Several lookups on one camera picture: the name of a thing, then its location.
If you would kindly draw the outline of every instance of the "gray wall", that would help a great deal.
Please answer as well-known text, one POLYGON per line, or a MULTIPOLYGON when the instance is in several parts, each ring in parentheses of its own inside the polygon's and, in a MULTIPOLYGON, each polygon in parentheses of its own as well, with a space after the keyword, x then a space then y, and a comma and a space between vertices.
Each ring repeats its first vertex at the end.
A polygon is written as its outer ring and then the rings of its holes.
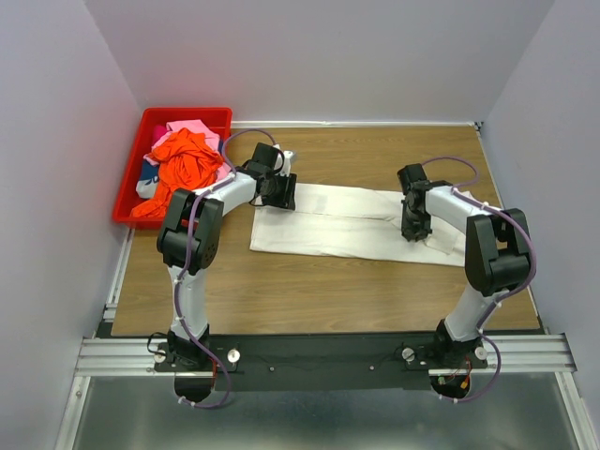
POLYGON ((53 448, 122 231, 139 109, 80 0, 0 14, 0 447, 53 448))
POLYGON ((568 336, 597 430, 599 23, 597 1, 557 0, 483 128, 502 199, 530 222, 536 304, 551 331, 568 336))
POLYGON ((552 0, 87 0, 138 102, 482 120, 552 0))

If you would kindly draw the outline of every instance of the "folded white towel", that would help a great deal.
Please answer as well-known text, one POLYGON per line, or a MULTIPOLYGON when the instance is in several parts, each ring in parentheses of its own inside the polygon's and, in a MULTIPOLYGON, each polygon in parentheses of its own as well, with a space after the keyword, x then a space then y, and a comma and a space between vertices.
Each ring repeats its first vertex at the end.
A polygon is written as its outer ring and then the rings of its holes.
POLYGON ((433 217, 425 242, 400 233, 401 192, 296 185, 295 211, 256 208, 250 249, 409 263, 464 265, 464 235, 433 217))

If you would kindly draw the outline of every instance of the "magenta cloth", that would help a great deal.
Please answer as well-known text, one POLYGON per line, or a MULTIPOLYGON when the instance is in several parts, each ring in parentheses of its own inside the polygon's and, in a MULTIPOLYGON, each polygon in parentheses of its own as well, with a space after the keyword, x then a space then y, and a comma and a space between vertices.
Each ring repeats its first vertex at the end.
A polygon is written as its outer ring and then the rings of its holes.
MULTIPOLYGON (((218 153, 218 142, 220 141, 220 137, 218 136, 218 134, 216 134, 216 132, 211 131, 210 128, 207 127, 204 124, 204 122, 200 119, 167 122, 166 127, 162 125, 156 125, 152 133, 152 149, 154 150, 155 147, 158 147, 159 145, 164 143, 169 138, 169 136, 171 136, 171 133, 179 131, 182 128, 187 128, 192 133, 203 133, 206 145, 208 145, 210 148, 212 148, 215 152, 218 153)), ((158 165, 158 163, 154 161, 152 157, 150 157, 150 154, 145 155, 143 158, 153 166, 158 165)), ((217 169, 217 181, 225 178, 231 170, 232 168, 229 167, 227 163, 223 163, 223 165, 217 169)))

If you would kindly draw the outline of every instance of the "gray floor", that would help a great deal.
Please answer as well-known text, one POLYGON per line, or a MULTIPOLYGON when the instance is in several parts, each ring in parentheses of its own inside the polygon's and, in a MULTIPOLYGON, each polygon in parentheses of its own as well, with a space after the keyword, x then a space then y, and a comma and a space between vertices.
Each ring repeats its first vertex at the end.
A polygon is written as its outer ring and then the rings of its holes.
MULTIPOLYGON (((487 381, 478 376, 474 388, 487 381)), ((553 374, 503 374, 453 405, 402 390, 240 393, 217 411, 178 405, 173 380, 94 379, 75 448, 575 449, 553 374)))

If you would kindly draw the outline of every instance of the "wooden tabletop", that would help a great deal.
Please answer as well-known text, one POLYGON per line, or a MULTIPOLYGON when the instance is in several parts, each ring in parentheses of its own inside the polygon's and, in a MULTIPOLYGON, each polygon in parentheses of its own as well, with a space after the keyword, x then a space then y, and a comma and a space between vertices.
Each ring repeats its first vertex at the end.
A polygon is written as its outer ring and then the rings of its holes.
MULTIPOLYGON (((297 152, 299 183, 398 190, 396 172, 441 155, 460 156, 481 172, 471 188, 498 204, 472 127, 276 128, 283 150, 297 152)), ((249 159, 257 133, 234 141, 228 154, 249 159)), ((431 180, 472 178, 452 161, 427 165, 431 180)), ((224 220, 219 249, 208 269, 206 307, 211 332, 319 333, 433 330, 456 305, 464 269, 407 262, 283 255, 249 250, 254 210, 242 205, 224 220)), ((114 336, 166 332, 173 317, 172 288, 156 248, 158 232, 136 232, 116 316, 114 336)), ((491 329, 531 329, 539 323, 527 292, 504 302, 491 329)))

